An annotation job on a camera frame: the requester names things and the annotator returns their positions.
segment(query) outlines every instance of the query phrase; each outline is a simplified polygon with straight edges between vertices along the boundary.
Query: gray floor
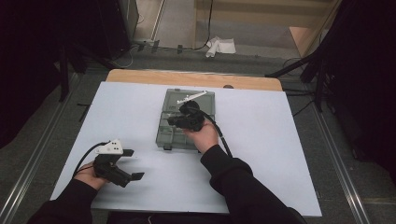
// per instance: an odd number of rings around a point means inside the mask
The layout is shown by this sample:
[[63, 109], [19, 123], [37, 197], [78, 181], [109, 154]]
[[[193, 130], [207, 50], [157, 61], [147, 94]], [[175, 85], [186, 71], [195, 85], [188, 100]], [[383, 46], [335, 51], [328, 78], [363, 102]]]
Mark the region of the gray floor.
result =
[[[267, 27], [265, 43], [272, 45], [272, 51], [250, 51], [247, 55], [220, 54], [207, 59], [202, 51], [183, 51], [177, 54], [173, 50], [159, 49], [151, 53], [151, 48], [143, 51], [133, 49], [131, 55], [133, 63], [128, 69], [159, 69], [229, 73], [243, 76], [262, 77], [282, 68], [288, 58], [296, 57], [296, 49], [290, 45], [290, 33], [281, 27]], [[129, 64], [131, 55], [126, 53], [118, 59], [119, 64]], [[26, 191], [21, 204], [11, 223], [25, 223], [36, 209], [49, 199], [54, 183], [63, 169], [65, 160], [72, 148], [81, 127], [83, 106], [90, 104], [101, 81], [106, 79], [108, 71], [101, 65], [89, 63], [89, 70], [85, 75], [79, 75], [79, 83], [64, 105], [64, 112], [46, 145], [44, 159], [40, 163], [35, 177]], [[296, 69], [290, 75], [280, 80], [283, 88], [303, 90], [304, 85], [299, 81], [301, 69]], [[0, 204], [5, 204], [7, 197], [23, 172], [25, 164], [32, 156], [40, 136], [50, 122], [52, 114], [60, 105], [58, 98], [60, 90], [55, 90], [28, 120], [17, 138], [8, 146], [0, 149]], [[310, 96], [289, 97], [290, 108], [294, 113], [303, 108]], [[354, 160], [350, 145], [345, 139], [342, 129], [330, 109], [323, 104], [323, 116], [331, 130], [334, 142], [340, 152], [345, 167], [361, 196], [363, 206], [372, 223], [396, 223], [396, 188], [391, 183], [388, 173], [372, 162]], [[306, 110], [294, 118], [308, 168], [312, 176], [314, 187], [318, 193], [318, 200], [323, 217], [308, 217], [308, 223], [356, 223], [348, 204], [345, 191], [340, 184], [339, 176], [335, 172], [329, 149], [323, 135], [320, 133], [315, 110], [310, 105]], [[106, 223], [106, 211], [93, 211], [94, 223]]]

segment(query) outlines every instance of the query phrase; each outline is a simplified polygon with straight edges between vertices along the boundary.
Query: black cable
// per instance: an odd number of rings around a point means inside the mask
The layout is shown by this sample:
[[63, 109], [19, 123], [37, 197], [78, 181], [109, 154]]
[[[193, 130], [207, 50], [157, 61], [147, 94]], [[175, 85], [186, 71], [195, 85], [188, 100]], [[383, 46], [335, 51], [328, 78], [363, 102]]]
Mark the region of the black cable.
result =
[[[289, 58], [289, 59], [287, 59], [285, 62], [283, 62], [282, 69], [284, 69], [286, 63], [288, 63], [288, 62], [291, 61], [291, 60], [301, 60], [301, 58]], [[290, 74], [289, 72], [287, 72], [286, 75], [288, 75], [288, 76], [290, 76], [290, 77], [295, 77], [294, 75]]]
[[306, 95], [315, 95], [314, 92], [306, 92], [306, 93], [294, 93], [294, 94], [290, 94], [290, 93], [286, 93], [287, 96], [306, 96]]
[[85, 105], [85, 104], [77, 104], [79, 106], [85, 106], [84, 112], [82, 112], [81, 118], [79, 118], [78, 122], [82, 122], [85, 119], [85, 116], [87, 116], [88, 111], [90, 110], [91, 105]]
[[311, 61], [315, 60], [315, 58], [317, 57], [317, 53], [314, 51], [313, 53], [309, 54], [308, 56], [306, 56], [305, 58], [302, 58], [301, 60], [292, 63], [291, 65], [288, 65], [285, 68], [280, 69], [277, 72], [265, 75], [266, 77], [281, 77], [283, 75], [285, 75], [286, 73], [303, 66], [306, 63], [310, 63]]
[[293, 114], [293, 116], [297, 116], [299, 115], [303, 110], [305, 110], [310, 104], [312, 104], [314, 101], [310, 101], [308, 104], [306, 104], [306, 106], [304, 106], [303, 108], [301, 108], [299, 111], [297, 111], [295, 114]]
[[77, 174], [78, 174], [79, 172], [83, 171], [83, 170], [88, 170], [88, 169], [90, 169], [90, 168], [92, 168], [92, 167], [93, 167], [93, 166], [89, 166], [89, 167], [85, 167], [85, 168], [79, 169], [79, 170], [77, 171]]
[[215, 126], [216, 131], [218, 131], [219, 137], [221, 139], [222, 144], [224, 145], [225, 151], [227, 152], [227, 155], [232, 158], [233, 154], [231, 153], [230, 148], [227, 145], [227, 142], [225, 141], [225, 138], [220, 130], [219, 125], [212, 119], [210, 118], [209, 115], [207, 115], [204, 111], [201, 110], [201, 112], [203, 113], [204, 117], [207, 118], [210, 122], [212, 122], [212, 124]]
[[[209, 42], [209, 40], [210, 40], [210, 23], [211, 23], [211, 21], [212, 21], [213, 1], [214, 1], [214, 0], [211, 0], [211, 1], [210, 1], [209, 21], [207, 22], [207, 40], [206, 40], [206, 42], [205, 42], [200, 48], [198, 48], [198, 49], [203, 49], [203, 48], [206, 46], [207, 42]], [[157, 46], [157, 47], [153, 47], [153, 46], [150, 46], [150, 45], [148, 45], [148, 46], [147, 46], [147, 45], [143, 45], [143, 46], [149, 47], [149, 48], [156, 48], [156, 49], [175, 49], [175, 50], [192, 50], [192, 51], [198, 50], [198, 49], [193, 49], [193, 48], [177, 49], [177, 48], [158, 47], [158, 46]]]
[[98, 143], [98, 144], [96, 144], [95, 146], [93, 146], [93, 147], [91, 147], [90, 149], [88, 149], [88, 151], [84, 154], [84, 156], [82, 156], [81, 160], [78, 162], [78, 165], [77, 165], [77, 167], [76, 167], [76, 169], [75, 169], [75, 172], [73, 173], [72, 178], [78, 173], [78, 168], [79, 168], [79, 166], [82, 164], [82, 162], [83, 162], [83, 161], [85, 160], [85, 158], [88, 156], [88, 154], [90, 154], [90, 152], [93, 151], [96, 147], [104, 146], [104, 145], [107, 144], [107, 143], [109, 143], [109, 142], [106, 142], [106, 143]]
[[295, 89], [288, 89], [288, 88], [283, 88], [283, 91], [303, 91], [303, 92], [306, 92], [304, 90], [295, 90]]

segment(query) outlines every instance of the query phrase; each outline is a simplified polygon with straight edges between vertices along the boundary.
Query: white table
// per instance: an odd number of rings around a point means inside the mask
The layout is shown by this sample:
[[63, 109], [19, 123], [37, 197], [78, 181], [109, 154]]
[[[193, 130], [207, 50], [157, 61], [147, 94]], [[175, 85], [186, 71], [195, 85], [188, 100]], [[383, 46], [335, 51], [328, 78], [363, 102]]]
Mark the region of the white table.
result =
[[[246, 161], [254, 175], [287, 206], [303, 216], [321, 216], [286, 94], [283, 91], [232, 90], [192, 86], [103, 82], [80, 130], [51, 199], [72, 178], [83, 154], [93, 145], [119, 138], [132, 158], [118, 166], [145, 172], [125, 189], [104, 186], [92, 208], [150, 212], [228, 213], [221, 195], [208, 184], [210, 175], [193, 150], [164, 151], [155, 143], [167, 89], [213, 91], [216, 120], [231, 152]], [[91, 153], [85, 162], [92, 161]]]

